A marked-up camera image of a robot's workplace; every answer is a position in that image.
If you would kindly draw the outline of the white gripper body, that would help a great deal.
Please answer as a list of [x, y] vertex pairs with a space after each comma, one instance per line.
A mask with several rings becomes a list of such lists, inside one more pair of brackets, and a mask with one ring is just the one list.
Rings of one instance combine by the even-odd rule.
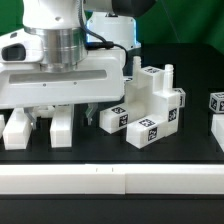
[[126, 53], [87, 50], [80, 29], [20, 29], [0, 37], [0, 109], [118, 101]]

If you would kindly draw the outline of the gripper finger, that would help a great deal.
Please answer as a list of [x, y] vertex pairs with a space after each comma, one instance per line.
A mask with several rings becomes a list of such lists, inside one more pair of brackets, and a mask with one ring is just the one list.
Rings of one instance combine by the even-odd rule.
[[37, 116], [34, 112], [34, 108], [33, 107], [26, 107], [24, 109], [24, 113], [28, 117], [28, 119], [30, 120], [32, 128], [36, 129], [37, 128]]
[[92, 123], [92, 117], [95, 114], [95, 112], [97, 111], [97, 109], [98, 109], [97, 103], [89, 103], [88, 104], [88, 108], [85, 112], [88, 124]]

